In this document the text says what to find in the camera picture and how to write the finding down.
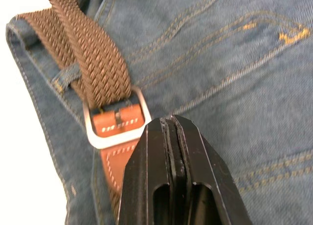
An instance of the denim fabric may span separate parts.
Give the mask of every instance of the denim fabric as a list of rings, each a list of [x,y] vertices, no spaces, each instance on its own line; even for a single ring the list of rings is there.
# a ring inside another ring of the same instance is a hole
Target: denim fabric
[[[313,224],[313,0],[83,2],[153,118],[193,120],[224,159],[253,224]],[[81,100],[52,82],[59,69],[25,21],[12,19],[7,40],[64,185],[65,223],[114,224]]]

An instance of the white background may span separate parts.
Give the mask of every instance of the white background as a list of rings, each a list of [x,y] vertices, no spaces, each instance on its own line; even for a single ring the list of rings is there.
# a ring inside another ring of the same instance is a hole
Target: white background
[[[5,40],[18,13],[48,0],[0,0],[0,225],[61,225],[66,197],[22,76]]]

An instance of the belt buckle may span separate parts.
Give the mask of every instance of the belt buckle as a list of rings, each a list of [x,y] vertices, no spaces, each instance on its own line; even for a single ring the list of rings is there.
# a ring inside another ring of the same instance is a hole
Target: belt buckle
[[[112,135],[109,137],[100,137],[98,136],[92,128],[90,111],[87,102],[83,101],[83,112],[85,118],[85,125],[87,131],[87,137],[90,144],[97,149],[106,149],[121,143],[129,142],[135,139],[139,139],[143,133],[145,126],[151,122],[151,116],[149,113],[148,106],[143,97],[143,94],[139,87],[132,86],[132,92],[135,93],[139,99],[139,104],[141,106],[141,111],[144,117],[144,124],[134,130],[123,132],[120,134]]]

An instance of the brown leather tab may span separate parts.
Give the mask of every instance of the brown leather tab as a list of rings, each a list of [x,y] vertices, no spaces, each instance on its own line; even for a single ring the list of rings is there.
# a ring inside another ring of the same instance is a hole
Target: brown leather tab
[[[144,124],[140,105],[122,108],[120,119],[121,123],[116,123],[114,111],[95,115],[93,124],[96,134],[100,137],[109,137],[137,129]],[[108,185],[118,195],[121,195],[125,166],[137,143],[138,139],[101,150],[102,165]]]

